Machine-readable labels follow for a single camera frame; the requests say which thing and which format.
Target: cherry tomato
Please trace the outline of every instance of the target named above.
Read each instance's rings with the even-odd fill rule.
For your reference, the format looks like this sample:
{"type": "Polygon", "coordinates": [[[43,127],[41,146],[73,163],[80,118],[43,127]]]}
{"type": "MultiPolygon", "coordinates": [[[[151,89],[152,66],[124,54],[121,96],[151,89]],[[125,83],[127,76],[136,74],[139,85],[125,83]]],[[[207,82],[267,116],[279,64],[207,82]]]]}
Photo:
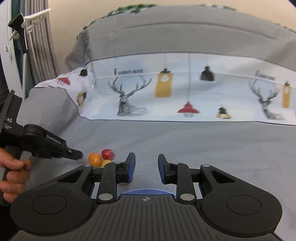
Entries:
{"type": "Polygon", "coordinates": [[[102,157],[106,160],[112,160],[115,157],[114,152],[111,149],[105,149],[102,151],[102,157]]]}
{"type": "Polygon", "coordinates": [[[99,167],[102,163],[102,157],[100,156],[100,154],[92,152],[89,154],[89,163],[92,164],[94,167],[99,167]]]}
{"type": "Polygon", "coordinates": [[[104,161],[102,161],[101,167],[105,167],[106,164],[110,163],[111,161],[106,159],[104,161]]]}

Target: pendant lamp print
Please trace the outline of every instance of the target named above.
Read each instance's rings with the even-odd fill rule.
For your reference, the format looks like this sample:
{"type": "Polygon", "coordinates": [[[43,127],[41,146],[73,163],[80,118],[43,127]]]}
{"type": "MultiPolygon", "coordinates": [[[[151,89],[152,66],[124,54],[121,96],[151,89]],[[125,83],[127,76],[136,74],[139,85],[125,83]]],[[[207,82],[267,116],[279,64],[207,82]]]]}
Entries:
{"type": "Polygon", "coordinates": [[[291,85],[288,81],[283,86],[283,103],[282,107],[288,109],[290,107],[290,99],[291,99],[291,85]]]}
{"type": "Polygon", "coordinates": [[[157,83],[155,87],[155,97],[156,98],[168,98],[172,94],[172,80],[173,74],[170,70],[165,67],[158,75],[157,75],[157,83]]]}
{"type": "Polygon", "coordinates": [[[221,106],[219,109],[218,109],[218,114],[217,114],[217,118],[222,118],[222,119],[231,119],[232,116],[230,114],[227,113],[227,110],[221,106]]]}
{"type": "Polygon", "coordinates": [[[58,85],[64,85],[64,84],[70,85],[71,83],[70,83],[68,77],[61,77],[61,78],[57,78],[57,84],[58,85]]]}
{"type": "Polygon", "coordinates": [[[190,103],[190,88],[191,88],[191,59],[190,53],[188,54],[189,71],[188,71],[188,90],[187,90],[187,103],[184,108],[178,110],[178,113],[183,113],[185,117],[193,117],[193,114],[198,114],[199,111],[194,109],[193,105],[190,103]]]}
{"type": "Polygon", "coordinates": [[[83,106],[84,105],[85,98],[86,98],[86,92],[79,92],[77,94],[77,103],[78,103],[78,106],[83,106]]]}
{"type": "Polygon", "coordinates": [[[82,69],[81,71],[80,71],[80,74],[79,74],[80,76],[87,76],[87,69],[82,69]]]}
{"type": "Polygon", "coordinates": [[[206,81],[214,81],[215,80],[214,73],[210,70],[209,65],[207,65],[205,67],[205,70],[201,73],[200,80],[206,80],[206,81]]]}

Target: orange cherry tomato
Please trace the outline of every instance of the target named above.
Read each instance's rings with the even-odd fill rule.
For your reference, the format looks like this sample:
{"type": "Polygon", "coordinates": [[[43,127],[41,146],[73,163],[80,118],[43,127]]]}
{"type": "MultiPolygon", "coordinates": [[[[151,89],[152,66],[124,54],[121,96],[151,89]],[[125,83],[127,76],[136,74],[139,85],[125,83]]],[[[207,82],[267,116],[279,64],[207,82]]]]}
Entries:
{"type": "Polygon", "coordinates": [[[94,167],[99,167],[102,163],[102,157],[100,154],[96,152],[92,152],[89,154],[89,164],[93,165],[94,167]]]}

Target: patterned pillowcase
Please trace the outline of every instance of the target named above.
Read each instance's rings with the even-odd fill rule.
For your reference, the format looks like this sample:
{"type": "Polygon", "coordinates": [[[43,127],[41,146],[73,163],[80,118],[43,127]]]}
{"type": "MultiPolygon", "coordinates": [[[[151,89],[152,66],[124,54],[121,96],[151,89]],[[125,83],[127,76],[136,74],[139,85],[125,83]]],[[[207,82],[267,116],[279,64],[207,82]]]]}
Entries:
{"type": "MultiPolygon", "coordinates": [[[[106,17],[110,17],[113,15],[117,15],[120,13],[124,13],[124,12],[130,12],[132,15],[135,15],[137,13],[140,13],[141,11],[143,11],[146,8],[150,8],[150,7],[154,7],[157,6],[156,4],[138,4],[138,5],[129,5],[126,7],[119,7],[118,9],[109,12],[106,16],[102,17],[102,18],[106,18],[106,17]]],[[[217,4],[199,4],[199,6],[202,7],[216,7],[216,8],[223,8],[223,9],[229,9],[232,11],[236,11],[236,9],[232,8],[232,7],[228,7],[228,6],[221,6],[221,5],[217,5],[217,4]]],[[[87,29],[90,25],[92,25],[96,20],[92,21],[89,25],[85,26],[83,28],[83,30],[87,29]]]]}

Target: red cherry tomato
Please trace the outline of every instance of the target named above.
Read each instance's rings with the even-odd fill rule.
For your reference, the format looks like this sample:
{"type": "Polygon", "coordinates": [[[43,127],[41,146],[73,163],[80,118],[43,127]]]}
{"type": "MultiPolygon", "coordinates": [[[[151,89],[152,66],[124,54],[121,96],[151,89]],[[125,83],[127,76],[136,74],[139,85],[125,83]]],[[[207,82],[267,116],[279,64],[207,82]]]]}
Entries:
{"type": "Polygon", "coordinates": [[[115,157],[114,152],[111,149],[105,149],[102,151],[102,157],[106,160],[112,160],[115,157]]]}

